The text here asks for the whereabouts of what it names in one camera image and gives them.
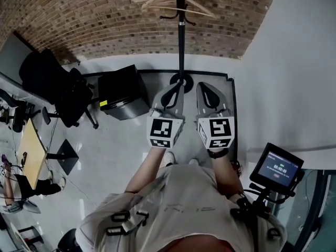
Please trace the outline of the black round base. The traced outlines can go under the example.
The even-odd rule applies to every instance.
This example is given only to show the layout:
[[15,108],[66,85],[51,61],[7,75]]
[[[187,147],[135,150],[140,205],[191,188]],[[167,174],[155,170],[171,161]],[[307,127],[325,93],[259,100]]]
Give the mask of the black round base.
[[58,243],[59,252],[82,252],[76,241],[76,229],[71,229],[65,233]]

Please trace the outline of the grey partition panel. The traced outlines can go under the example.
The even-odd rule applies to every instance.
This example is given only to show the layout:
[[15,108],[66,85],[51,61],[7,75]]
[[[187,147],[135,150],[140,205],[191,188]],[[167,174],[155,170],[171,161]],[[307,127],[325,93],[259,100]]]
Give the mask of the grey partition panel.
[[19,70],[26,57],[37,50],[17,31],[13,31],[0,50],[0,78],[22,88]]

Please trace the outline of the black box yellow sticker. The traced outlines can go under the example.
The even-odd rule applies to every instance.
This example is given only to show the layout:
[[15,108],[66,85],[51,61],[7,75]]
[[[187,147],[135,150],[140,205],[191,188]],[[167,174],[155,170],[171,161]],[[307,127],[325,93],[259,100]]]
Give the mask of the black box yellow sticker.
[[98,93],[100,110],[120,121],[149,112],[146,87],[135,65],[99,77]]

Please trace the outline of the person's left forearm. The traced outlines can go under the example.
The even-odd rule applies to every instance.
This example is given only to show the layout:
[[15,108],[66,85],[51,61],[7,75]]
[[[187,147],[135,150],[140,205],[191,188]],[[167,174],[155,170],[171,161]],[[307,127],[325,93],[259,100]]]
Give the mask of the person's left forearm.
[[126,193],[138,193],[156,179],[166,149],[152,147],[126,186]]

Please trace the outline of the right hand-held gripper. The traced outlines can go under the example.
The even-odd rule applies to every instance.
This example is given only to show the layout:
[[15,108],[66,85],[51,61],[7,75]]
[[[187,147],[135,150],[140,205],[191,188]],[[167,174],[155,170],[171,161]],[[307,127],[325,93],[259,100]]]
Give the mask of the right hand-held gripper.
[[196,96],[197,132],[205,148],[229,148],[235,138],[235,120],[226,108],[225,95],[214,86],[199,82]]

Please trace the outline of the black coat rack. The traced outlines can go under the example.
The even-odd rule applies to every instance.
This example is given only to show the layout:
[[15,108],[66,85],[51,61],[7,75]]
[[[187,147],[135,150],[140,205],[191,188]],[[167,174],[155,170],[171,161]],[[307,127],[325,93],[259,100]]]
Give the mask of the black coat rack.
[[192,90],[194,86],[194,81],[192,77],[185,73],[185,24],[191,24],[195,26],[196,24],[187,20],[185,12],[182,9],[187,8],[185,0],[176,0],[177,10],[175,16],[160,16],[160,19],[175,19],[178,18],[178,64],[179,72],[176,73],[170,80],[170,84],[180,82],[184,86],[184,93],[188,93]]

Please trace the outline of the person's right forearm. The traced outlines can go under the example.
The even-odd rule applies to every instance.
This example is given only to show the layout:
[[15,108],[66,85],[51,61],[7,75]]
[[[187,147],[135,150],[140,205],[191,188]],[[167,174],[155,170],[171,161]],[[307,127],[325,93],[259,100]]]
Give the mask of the person's right forearm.
[[[214,152],[225,148],[210,149]],[[232,167],[228,154],[222,158],[212,159],[213,171],[215,174],[218,191],[227,198],[242,193],[242,183]]]

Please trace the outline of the black wristband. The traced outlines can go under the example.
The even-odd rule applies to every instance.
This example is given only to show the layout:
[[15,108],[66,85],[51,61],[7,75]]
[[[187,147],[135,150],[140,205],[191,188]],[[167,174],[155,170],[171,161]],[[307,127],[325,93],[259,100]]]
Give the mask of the black wristband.
[[218,159],[218,158],[226,156],[228,154],[228,149],[222,149],[216,152],[208,149],[207,152],[212,159]]

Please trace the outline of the person's beige shirt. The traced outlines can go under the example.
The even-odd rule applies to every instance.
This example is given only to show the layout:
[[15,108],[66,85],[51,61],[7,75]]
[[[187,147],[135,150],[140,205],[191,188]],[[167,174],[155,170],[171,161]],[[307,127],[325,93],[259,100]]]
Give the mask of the person's beige shirt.
[[[210,235],[235,252],[281,252],[284,226],[273,215],[243,211],[243,201],[219,193],[213,170],[172,165],[137,194],[109,194],[78,226],[76,241],[83,252],[160,252],[184,237]],[[128,235],[108,236],[111,216],[121,211],[147,211],[149,218]]]

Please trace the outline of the person's left white shoe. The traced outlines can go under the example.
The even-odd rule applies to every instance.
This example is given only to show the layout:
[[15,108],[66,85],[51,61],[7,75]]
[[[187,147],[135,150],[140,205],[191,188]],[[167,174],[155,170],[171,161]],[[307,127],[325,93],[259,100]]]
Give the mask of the person's left white shoe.
[[175,164],[175,156],[172,152],[166,152],[162,160],[163,166],[170,166]]

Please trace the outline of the black monitor screen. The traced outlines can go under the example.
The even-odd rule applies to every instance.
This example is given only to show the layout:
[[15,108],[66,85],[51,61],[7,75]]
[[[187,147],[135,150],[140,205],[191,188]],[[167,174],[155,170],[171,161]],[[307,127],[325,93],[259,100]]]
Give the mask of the black monitor screen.
[[272,143],[267,143],[250,175],[250,180],[271,191],[289,195],[304,176],[303,163],[304,160]]

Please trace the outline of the black mesh office chair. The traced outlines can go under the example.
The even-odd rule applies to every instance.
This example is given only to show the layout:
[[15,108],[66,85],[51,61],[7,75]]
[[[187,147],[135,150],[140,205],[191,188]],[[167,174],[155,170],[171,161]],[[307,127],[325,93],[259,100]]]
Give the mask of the black mesh office chair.
[[93,85],[87,83],[76,68],[65,70],[50,49],[31,52],[23,61],[19,76],[24,90],[37,95],[55,107],[55,113],[42,109],[43,119],[50,124],[52,118],[59,118],[63,124],[78,127],[78,120],[86,114],[94,129],[94,122],[88,106],[94,103]]

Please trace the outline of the black swivel chair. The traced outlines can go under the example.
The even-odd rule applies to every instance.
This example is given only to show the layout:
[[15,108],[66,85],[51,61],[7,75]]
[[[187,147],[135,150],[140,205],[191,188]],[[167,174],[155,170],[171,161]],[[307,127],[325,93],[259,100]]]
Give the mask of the black swivel chair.
[[3,89],[0,89],[0,101],[4,101],[8,106],[8,108],[5,108],[0,104],[0,122],[9,125],[12,120],[12,130],[16,133],[22,132],[26,122],[41,113],[40,109],[33,111],[36,105],[43,107],[51,105],[37,95],[31,94],[28,97],[16,98]]

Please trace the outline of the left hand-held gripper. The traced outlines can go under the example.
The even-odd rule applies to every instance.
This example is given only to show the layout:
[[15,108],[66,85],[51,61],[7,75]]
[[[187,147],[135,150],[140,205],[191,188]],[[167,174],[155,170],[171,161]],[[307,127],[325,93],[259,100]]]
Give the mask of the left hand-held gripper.
[[146,138],[151,147],[172,149],[182,133],[184,86],[169,85],[153,99],[153,108],[147,117]]

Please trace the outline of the wooden hanger with metal hook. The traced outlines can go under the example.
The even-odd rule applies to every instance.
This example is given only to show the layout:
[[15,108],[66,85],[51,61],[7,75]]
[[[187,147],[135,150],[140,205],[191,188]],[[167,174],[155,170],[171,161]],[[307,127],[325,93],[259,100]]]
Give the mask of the wooden hanger with metal hook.
[[216,15],[197,2],[197,0],[148,0],[141,9],[166,9],[178,12],[189,12],[216,19]]

